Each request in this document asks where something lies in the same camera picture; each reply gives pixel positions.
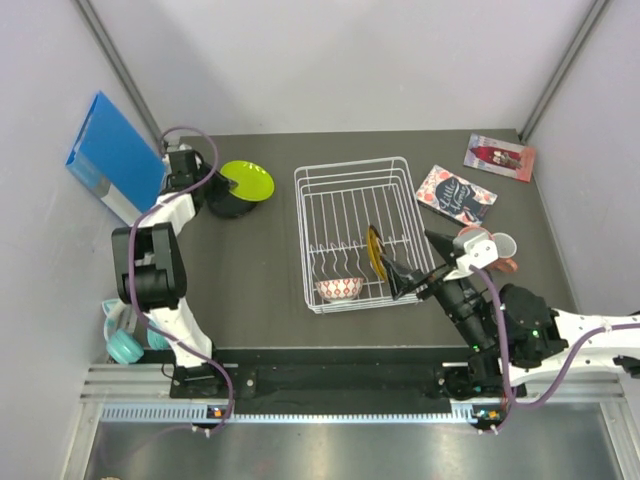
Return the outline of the lime green plate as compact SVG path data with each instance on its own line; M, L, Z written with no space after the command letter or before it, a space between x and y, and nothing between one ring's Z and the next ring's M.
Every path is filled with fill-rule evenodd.
M224 164L220 172L236 186L231 193L241 200L262 202L275 192L275 182L263 167L246 160L233 160Z

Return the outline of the teal object behind arm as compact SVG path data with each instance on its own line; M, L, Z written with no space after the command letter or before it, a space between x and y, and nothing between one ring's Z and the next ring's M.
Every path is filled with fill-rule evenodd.
M134 327L128 326L131 308L119 299L104 300L101 308L105 315L103 337L109 356L123 365L140 361L145 349L134 338Z

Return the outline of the pink plastic cup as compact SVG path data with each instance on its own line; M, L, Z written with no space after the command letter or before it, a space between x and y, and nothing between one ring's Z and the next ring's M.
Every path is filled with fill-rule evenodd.
M487 229L481 227L481 226L475 226L475 225L470 225L470 226L466 226L464 228L462 228L458 233L457 236L458 237L462 237L465 235L477 235L477 234L484 234L486 235L490 240L494 240L494 236L491 232L489 232Z

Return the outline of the red purple book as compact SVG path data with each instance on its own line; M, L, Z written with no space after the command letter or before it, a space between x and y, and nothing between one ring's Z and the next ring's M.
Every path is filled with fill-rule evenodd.
M536 149L472 133L463 165L488 173L530 183Z

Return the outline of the white wire dish rack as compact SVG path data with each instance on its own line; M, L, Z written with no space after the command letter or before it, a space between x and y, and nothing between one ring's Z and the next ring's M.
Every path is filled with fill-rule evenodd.
M386 254L427 272L435 260L424 234L408 162L403 157L302 166L294 172L304 299L316 314L395 305L372 269L367 229L378 230ZM360 295L330 303L315 283L362 277Z

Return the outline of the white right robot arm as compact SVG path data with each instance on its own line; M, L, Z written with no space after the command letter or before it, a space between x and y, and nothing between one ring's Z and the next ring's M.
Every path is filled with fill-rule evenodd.
M478 227L456 236L425 233L443 258L429 272L413 269L386 251L374 226L367 230L372 266L393 299L410 293L435 298L471 354L463 367L436 372L440 392L452 399L505 394L536 376L555 381L542 394L548 399L570 371L624 372L639 376L639 316L573 314L550 307L530 290L508 283L497 288L486 269L499 261L498 237Z

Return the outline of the red patterned white bowl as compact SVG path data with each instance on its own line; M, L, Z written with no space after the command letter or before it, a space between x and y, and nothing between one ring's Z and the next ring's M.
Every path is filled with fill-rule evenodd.
M363 285L362 277L322 280L315 283L320 298L330 303L355 300L360 295Z

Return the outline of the blue folder box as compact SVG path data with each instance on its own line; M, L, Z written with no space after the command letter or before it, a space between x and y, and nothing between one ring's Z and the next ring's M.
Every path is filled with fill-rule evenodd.
M103 92L92 100L66 168L127 225L155 204L165 175L158 154Z

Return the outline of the yellow plate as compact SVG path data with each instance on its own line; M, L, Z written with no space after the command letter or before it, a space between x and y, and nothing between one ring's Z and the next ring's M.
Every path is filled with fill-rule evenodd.
M374 225L367 229L367 252L372 269L383 282L387 282L387 272L382 263L382 255L385 253L381 236Z

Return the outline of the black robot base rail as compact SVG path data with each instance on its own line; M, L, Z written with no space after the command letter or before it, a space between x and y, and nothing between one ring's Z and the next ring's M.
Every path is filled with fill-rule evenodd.
M226 348L214 359L250 395L273 391L414 391L428 398L501 396L495 354L463 347Z

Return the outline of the Little Women book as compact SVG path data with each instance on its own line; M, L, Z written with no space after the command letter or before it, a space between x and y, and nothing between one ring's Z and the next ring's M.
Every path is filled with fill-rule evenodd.
M421 206L463 226L481 226L498 195L434 165L415 193Z

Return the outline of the black plate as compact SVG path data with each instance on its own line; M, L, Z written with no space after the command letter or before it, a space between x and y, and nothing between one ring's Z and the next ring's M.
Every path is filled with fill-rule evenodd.
M243 200L229 191L217 195L209 194L206 202L209 211L222 219L240 218L258 206L258 202Z

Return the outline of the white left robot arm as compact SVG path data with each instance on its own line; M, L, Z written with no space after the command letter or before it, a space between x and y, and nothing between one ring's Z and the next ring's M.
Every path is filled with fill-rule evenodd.
M163 157L166 185L155 204L131 227L112 232L116 285L122 303L147 326L149 346L164 342L175 356L172 398L207 398L228 391L212 340L186 300L187 274L177 236L198 214L208 194L211 166L184 145Z

